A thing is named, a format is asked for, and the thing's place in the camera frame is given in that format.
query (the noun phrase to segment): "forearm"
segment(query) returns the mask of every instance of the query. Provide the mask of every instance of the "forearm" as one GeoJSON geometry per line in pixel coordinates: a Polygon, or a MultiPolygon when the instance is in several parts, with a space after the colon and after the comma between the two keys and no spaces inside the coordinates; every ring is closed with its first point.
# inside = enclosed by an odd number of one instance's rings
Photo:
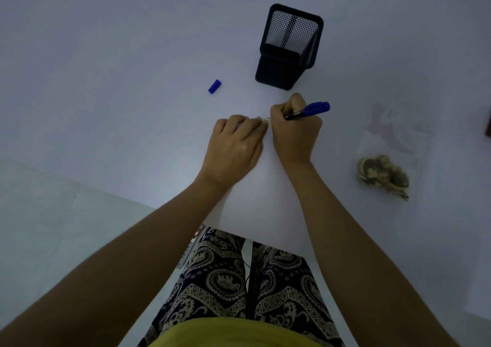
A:
{"type": "Polygon", "coordinates": [[[118,345],[225,192],[198,178],[81,263],[8,325],[0,342],[21,345],[19,339],[32,343],[45,337],[49,345],[118,345]],[[19,330],[21,325],[30,327],[19,330]]]}
{"type": "Polygon", "coordinates": [[[456,345],[314,167],[287,172],[322,275],[359,345],[456,345]]]}

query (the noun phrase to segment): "blue pen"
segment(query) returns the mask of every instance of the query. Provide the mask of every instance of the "blue pen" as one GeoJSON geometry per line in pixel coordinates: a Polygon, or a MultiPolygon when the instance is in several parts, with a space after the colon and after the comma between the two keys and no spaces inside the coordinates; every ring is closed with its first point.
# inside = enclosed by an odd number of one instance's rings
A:
{"type": "Polygon", "coordinates": [[[299,112],[295,112],[292,114],[287,114],[285,116],[286,120],[297,120],[298,118],[309,117],[311,115],[316,115],[324,112],[328,112],[331,106],[327,101],[319,101],[317,103],[312,103],[307,105],[299,112]]]}

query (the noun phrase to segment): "patterned pants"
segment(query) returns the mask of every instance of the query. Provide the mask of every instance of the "patterned pants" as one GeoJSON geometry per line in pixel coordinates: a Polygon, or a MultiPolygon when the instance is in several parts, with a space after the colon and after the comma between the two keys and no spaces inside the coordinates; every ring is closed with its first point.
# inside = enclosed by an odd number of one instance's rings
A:
{"type": "Polygon", "coordinates": [[[204,317],[268,322],[320,345],[344,346],[302,257],[255,242],[246,290],[244,241],[208,227],[138,346],[150,345],[180,322],[204,317]]]}

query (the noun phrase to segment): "black mesh pen holder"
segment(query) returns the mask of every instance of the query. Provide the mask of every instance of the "black mesh pen holder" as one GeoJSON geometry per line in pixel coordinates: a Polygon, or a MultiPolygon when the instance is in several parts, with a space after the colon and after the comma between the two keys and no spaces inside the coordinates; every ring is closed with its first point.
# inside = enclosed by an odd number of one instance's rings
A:
{"type": "Polygon", "coordinates": [[[273,4],[261,41],[256,81],[289,90],[314,66],[324,22],[310,13],[273,4]]]}

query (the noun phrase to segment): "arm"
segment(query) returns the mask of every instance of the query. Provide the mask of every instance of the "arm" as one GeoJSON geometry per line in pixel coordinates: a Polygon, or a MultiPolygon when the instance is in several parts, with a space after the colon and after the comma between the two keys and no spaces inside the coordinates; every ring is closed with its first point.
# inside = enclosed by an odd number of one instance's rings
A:
{"type": "Polygon", "coordinates": [[[310,163],[318,117],[286,121],[305,107],[294,94],[271,110],[274,147],[302,205],[322,275],[360,347],[457,346],[408,280],[367,235],[310,163]]]}
{"type": "Polygon", "coordinates": [[[0,345],[117,346],[165,284],[199,225],[255,166],[266,130],[267,124],[240,115],[218,120],[196,180],[7,325],[0,345]]]}

